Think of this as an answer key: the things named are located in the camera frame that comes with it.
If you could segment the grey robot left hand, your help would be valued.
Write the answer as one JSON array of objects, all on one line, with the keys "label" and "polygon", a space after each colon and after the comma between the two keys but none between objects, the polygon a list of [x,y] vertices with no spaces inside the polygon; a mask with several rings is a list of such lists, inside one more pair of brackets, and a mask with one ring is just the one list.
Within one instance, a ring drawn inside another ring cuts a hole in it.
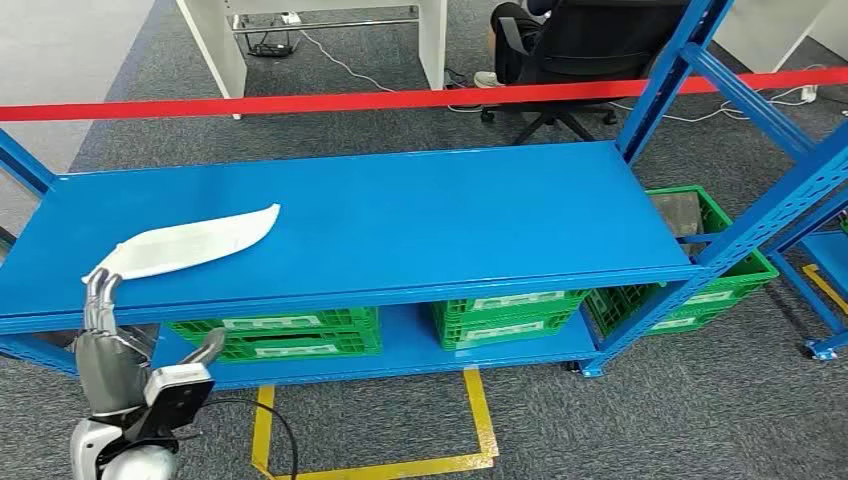
[{"label": "grey robot left hand", "polygon": [[211,330],[179,363],[152,369],[149,355],[118,333],[114,297],[121,281],[119,274],[102,267],[86,281],[84,329],[75,344],[75,358],[92,413],[107,417],[148,407],[170,426],[185,426],[214,385],[208,365],[223,350],[227,330]]}]

